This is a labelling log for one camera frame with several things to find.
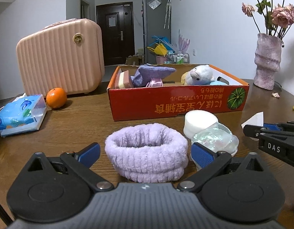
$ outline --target pink textured vase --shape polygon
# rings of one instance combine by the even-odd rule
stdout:
[[[254,84],[262,89],[273,90],[274,74],[280,71],[282,40],[265,33],[258,34],[255,51],[256,75]]]

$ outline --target red cardboard box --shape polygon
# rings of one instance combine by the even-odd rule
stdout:
[[[114,121],[175,117],[190,110],[211,113],[243,110],[250,87],[247,82],[210,65],[215,79],[224,78],[229,85],[182,86],[182,75],[197,65],[163,66],[176,68],[163,80],[163,87],[134,89],[114,89],[114,82],[117,74],[126,70],[134,76],[139,66],[116,68],[107,89]]]

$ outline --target white paper scrap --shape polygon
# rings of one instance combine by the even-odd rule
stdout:
[[[109,27],[116,27],[116,19],[114,17],[109,18]]]
[[[16,102],[18,99],[23,98],[23,97],[27,97],[26,93],[24,93],[23,95],[17,97],[17,98],[14,99],[12,102]]]
[[[254,125],[254,126],[263,126],[263,112],[257,113],[249,118],[246,122],[241,124],[241,127],[244,128],[245,125]]]

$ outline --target wooden table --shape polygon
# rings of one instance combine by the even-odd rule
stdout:
[[[152,119],[142,121],[114,122],[111,115],[106,87],[102,85],[89,95],[77,95],[68,99],[63,109],[48,111],[39,131],[0,138],[0,202],[8,211],[6,194],[12,182],[34,152],[42,151],[47,156],[59,156],[72,150],[79,151],[91,142],[101,145],[101,157],[92,166],[92,170],[116,185],[127,181],[120,177],[105,154],[105,139],[112,132],[126,126],[158,122],[183,133],[184,116],[175,118]],[[258,144],[244,136],[241,124],[257,112],[264,112],[267,123],[294,121],[294,96],[286,91],[280,92],[280,98],[251,85],[245,108],[242,112],[216,114],[239,138],[237,156],[246,156],[250,151],[258,152],[268,163],[270,170],[285,191],[285,205],[279,216],[279,223],[286,228],[294,228],[294,167],[258,150]],[[195,165],[189,162],[184,179],[195,173]],[[0,229],[4,228],[0,220]]]

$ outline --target purple cloth pouch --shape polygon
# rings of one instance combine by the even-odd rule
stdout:
[[[105,141],[114,169],[138,183],[176,181],[188,164],[187,140],[162,124],[125,127]]]
[[[147,83],[150,82],[152,78],[164,79],[175,71],[175,68],[170,67],[141,65],[131,78],[134,87],[140,88],[146,87]]]

